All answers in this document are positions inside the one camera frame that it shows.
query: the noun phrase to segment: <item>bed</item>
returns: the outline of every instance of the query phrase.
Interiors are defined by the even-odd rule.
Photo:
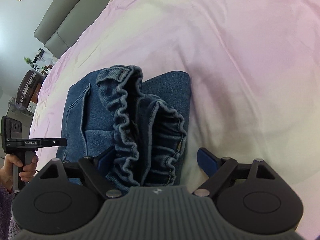
[[[68,89],[89,72],[134,64],[148,80],[185,71],[181,183],[192,191],[207,179],[199,147],[263,158],[303,201],[297,232],[320,235],[320,0],[110,0],[68,47],[43,83],[31,138],[60,136]],[[39,167],[56,151],[40,149]]]

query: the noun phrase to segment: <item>human hand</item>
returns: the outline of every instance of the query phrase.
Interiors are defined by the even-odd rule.
[[[23,167],[23,172],[19,173],[22,181],[29,182],[36,174],[36,167],[39,159],[37,155],[32,158],[32,163]],[[0,183],[7,189],[11,190],[13,186],[13,165],[22,167],[22,161],[12,154],[7,154],[4,158],[4,166],[0,169]]]

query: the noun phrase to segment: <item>purple sleeve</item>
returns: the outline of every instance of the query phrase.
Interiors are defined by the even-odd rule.
[[[9,192],[0,185],[0,239],[8,239],[13,197],[14,193],[9,194]]]
[[[9,227],[9,236],[8,240],[13,240],[14,237],[20,232],[20,228],[18,227],[17,223],[13,220],[13,217],[10,221],[10,227]]]

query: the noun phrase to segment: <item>grip handle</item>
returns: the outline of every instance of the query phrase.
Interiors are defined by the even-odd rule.
[[[34,151],[25,151],[18,152],[15,154],[23,163],[23,166],[20,168],[16,165],[13,166],[13,190],[18,191],[22,190],[27,182],[21,180],[19,173],[23,172],[23,167],[31,164],[32,158],[36,155]]]

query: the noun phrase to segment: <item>gray headboard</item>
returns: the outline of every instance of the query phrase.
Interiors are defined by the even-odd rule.
[[[73,46],[110,0],[53,0],[35,37],[57,58]]]

